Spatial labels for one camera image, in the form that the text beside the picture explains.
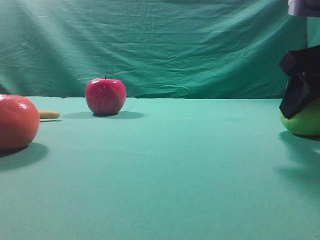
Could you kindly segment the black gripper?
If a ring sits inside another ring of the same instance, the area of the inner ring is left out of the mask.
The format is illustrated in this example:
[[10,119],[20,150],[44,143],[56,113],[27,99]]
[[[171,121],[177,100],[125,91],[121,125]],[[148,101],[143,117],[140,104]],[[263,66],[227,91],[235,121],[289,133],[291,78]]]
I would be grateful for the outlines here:
[[289,50],[279,62],[289,76],[279,109],[290,119],[320,97],[320,46]]

